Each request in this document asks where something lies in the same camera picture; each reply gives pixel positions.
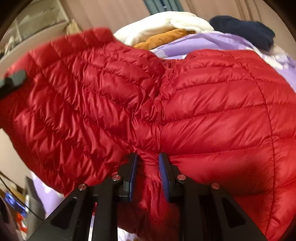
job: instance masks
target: triangular cutout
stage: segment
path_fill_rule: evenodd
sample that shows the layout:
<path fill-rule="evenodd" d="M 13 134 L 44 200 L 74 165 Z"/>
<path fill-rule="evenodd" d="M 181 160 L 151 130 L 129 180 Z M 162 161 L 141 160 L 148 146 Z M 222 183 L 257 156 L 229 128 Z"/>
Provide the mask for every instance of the triangular cutout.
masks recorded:
<path fill-rule="evenodd" d="M 234 206 L 232 206 L 228 199 L 222 198 L 222 204 L 226 214 L 228 226 L 230 228 L 235 228 L 246 223 L 246 220 L 240 215 Z"/>
<path fill-rule="evenodd" d="M 68 229 L 77 199 L 73 198 L 51 221 L 51 225 Z"/>

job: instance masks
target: red fabric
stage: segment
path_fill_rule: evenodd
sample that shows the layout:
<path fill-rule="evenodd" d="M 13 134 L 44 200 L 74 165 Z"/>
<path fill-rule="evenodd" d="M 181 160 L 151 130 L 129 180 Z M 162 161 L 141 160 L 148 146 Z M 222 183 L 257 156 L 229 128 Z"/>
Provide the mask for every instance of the red fabric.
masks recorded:
<path fill-rule="evenodd" d="M 296 95 L 252 51 L 201 50 L 162 60 L 107 29 L 61 38 L 9 70 L 24 85 L 0 101 L 0 125 L 26 165 L 67 194 L 142 158 L 119 225 L 177 240 L 179 210 L 162 193 L 158 154 L 205 184 L 218 182 L 270 241 L 296 213 Z"/>

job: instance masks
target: white blanket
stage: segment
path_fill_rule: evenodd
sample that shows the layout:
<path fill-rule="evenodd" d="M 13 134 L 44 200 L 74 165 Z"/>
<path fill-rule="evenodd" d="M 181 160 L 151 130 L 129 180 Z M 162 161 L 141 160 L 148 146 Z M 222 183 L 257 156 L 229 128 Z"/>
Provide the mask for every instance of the white blanket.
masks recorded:
<path fill-rule="evenodd" d="M 159 12 L 119 29 L 114 37 L 126 45 L 134 46 L 145 42 L 149 37 L 177 28 L 185 28 L 197 34 L 214 31 L 206 20 L 193 13 Z"/>

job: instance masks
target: blue gripper pad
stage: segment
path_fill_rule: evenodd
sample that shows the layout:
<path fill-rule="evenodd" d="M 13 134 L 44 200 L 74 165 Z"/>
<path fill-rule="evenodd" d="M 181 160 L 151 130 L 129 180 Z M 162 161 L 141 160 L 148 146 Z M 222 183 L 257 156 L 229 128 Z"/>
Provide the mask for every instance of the blue gripper pad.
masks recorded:
<path fill-rule="evenodd" d="M 131 202 L 132 197 L 133 197 L 133 190 L 135 186 L 135 179 L 136 179 L 136 170 L 138 166 L 138 154 L 134 153 L 134 155 L 131 156 L 133 158 L 133 165 L 131 168 L 131 178 L 129 180 L 129 194 L 128 194 L 128 199 Z"/>
<path fill-rule="evenodd" d="M 170 197 L 170 183 L 168 181 L 168 175 L 165 168 L 164 158 L 162 153 L 158 156 L 158 164 L 159 164 L 159 172 L 160 178 L 163 185 L 163 192 L 167 201 L 169 201 Z"/>

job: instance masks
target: orange fabric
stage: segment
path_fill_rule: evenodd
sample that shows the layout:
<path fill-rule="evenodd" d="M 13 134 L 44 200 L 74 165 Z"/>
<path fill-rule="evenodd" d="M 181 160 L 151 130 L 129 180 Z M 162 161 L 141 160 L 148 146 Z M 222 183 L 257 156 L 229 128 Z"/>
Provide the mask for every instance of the orange fabric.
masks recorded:
<path fill-rule="evenodd" d="M 150 50 L 153 48 L 156 48 L 163 44 L 168 44 L 176 39 L 182 38 L 189 33 L 186 31 L 186 29 L 174 29 L 172 31 L 163 33 L 163 34 L 157 34 L 155 36 L 152 36 L 146 40 L 146 42 L 138 43 L 134 46 L 136 49 L 146 49 Z"/>

